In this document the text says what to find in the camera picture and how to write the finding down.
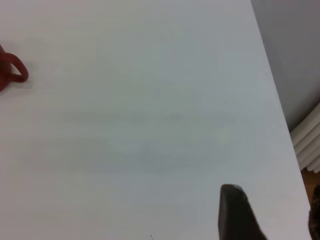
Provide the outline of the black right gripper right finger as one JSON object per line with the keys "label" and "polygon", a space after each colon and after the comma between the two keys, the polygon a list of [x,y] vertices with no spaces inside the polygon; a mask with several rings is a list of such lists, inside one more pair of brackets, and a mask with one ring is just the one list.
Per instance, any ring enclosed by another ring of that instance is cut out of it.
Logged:
{"label": "black right gripper right finger", "polygon": [[312,240],[320,240],[320,186],[314,188],[309,218],[308,229]]}

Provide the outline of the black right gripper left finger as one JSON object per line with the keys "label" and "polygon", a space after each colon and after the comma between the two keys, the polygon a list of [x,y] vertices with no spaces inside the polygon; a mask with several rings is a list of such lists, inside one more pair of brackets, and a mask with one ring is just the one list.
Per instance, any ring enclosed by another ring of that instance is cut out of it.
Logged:
{"label": "black right gripper left finger", "polygon": [[221,240],[265,240],[243,189],[234,184],[220,188],[218,234]]}

